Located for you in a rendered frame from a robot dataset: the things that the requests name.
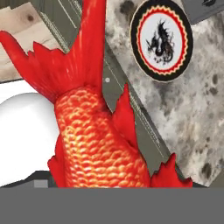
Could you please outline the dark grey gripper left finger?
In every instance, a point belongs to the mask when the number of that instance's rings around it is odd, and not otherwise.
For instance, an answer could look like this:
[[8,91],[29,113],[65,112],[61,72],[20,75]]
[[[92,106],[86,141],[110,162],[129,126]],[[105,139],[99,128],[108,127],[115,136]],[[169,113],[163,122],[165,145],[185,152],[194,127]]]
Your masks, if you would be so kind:
[[16,187],[21,185],[32,186],[34,188],[51,188],[56,187],[56,183],[49,171],[35,171],[29,177],[8,184],[8,187]]

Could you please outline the red orange fish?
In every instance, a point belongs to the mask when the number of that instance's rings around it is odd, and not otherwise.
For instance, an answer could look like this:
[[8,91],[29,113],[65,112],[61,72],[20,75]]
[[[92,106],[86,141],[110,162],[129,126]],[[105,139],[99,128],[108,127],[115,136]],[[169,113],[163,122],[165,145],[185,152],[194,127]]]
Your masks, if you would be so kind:
[[47,165],[56,185],[74,188],[190,188],[176,157],[151,173],[138,148],[125,88],[110,110],[102,93],[107,0],[82,0],[80,29],[69,52],[34,43],[26,52],[7,31],[0,44],[21,77],[54,106],[59,127]]

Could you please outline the white round object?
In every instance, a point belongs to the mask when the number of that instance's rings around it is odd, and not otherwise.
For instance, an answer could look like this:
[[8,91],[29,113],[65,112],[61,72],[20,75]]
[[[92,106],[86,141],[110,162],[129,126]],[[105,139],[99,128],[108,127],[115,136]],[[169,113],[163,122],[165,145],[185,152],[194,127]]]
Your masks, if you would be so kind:
[[23,80],[0,84],[0,187],[47,172],[58,134],[44,96]]

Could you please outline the round plate with dragon print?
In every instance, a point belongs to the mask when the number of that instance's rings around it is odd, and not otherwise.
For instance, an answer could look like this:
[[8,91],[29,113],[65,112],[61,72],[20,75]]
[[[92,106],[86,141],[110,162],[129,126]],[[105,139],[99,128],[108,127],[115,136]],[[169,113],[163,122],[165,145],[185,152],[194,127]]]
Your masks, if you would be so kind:
[[192,28],[172,0],[142,2],[131,20],[129,35],[136,63],[154,81],[174,81],[189,65]]

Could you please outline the dark grey flat object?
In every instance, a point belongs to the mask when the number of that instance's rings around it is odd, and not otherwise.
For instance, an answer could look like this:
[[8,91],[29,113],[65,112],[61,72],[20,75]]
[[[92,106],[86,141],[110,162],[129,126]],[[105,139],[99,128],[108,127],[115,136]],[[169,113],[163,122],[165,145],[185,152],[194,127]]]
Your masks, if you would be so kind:
[[192,25],[224,11],[224,0],[181,0]]

